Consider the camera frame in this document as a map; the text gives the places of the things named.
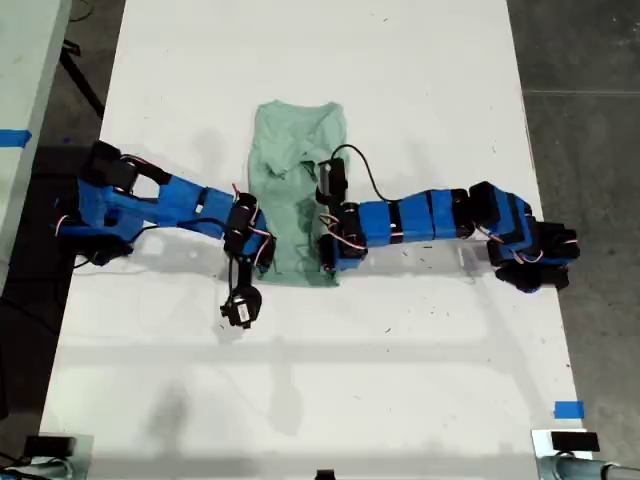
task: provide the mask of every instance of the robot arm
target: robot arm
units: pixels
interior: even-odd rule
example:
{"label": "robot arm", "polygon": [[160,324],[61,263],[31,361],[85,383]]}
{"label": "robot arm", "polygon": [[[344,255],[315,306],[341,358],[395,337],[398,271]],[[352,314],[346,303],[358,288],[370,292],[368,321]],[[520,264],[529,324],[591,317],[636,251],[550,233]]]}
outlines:
{"label": "robot arm", "polygon": [[580,255],[576,232],[536,221],[518,196],[482,182],[468,192],[426,190],[400,200],[346,202],[344,161],[335,155],[341,148],[320,164],[316,192],[317,201],[329,210],[321,214],[327,229],[318,245],[326,271],[357,268],[371,247],[464,239],[477,229],[489,238],[489,258],[499,267],[499,279],[527,293],[541,285],[561,289],[569,284],[567,264]]}
{"label": "robot arm", "polygon": [[[140,176],[159,187],[156,198],[139,198]],[[144,222],[153,225],[144,227]],[[255,197],[230,195],[171,175],[148,161],[96,142],[78,177],[78,203],[58,222],[58,232],[74,251],[96,265],[129,255],[142,232],[178,227],[220,239],[231,262],[239,264],[238,286],[230,292],[223,316],[249,328],[260,310],[260,293],[251,286],[253,268],[267,270],[276,239],[266,230]]]}

